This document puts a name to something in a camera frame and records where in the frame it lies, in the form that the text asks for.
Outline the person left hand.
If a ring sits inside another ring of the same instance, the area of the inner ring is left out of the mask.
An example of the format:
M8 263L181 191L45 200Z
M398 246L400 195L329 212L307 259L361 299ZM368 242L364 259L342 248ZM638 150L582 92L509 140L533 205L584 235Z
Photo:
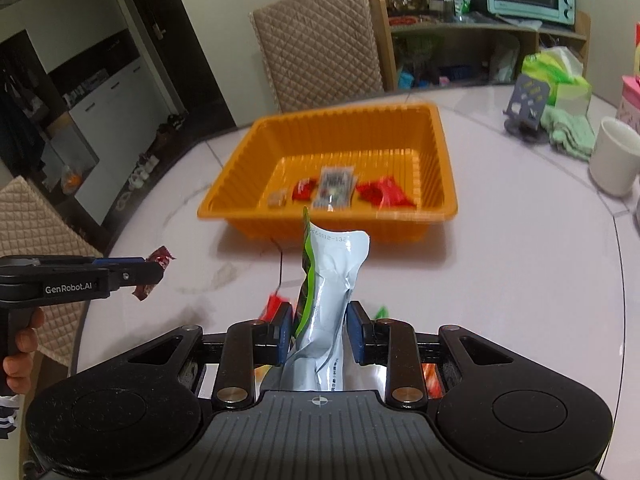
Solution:
M32 312L29 326L15 335L17 352L3 360L6 384L16 394L29 393L32 388L30 375L34 368L34 352L38 348L37 330L43 326L44 313L40 308Z

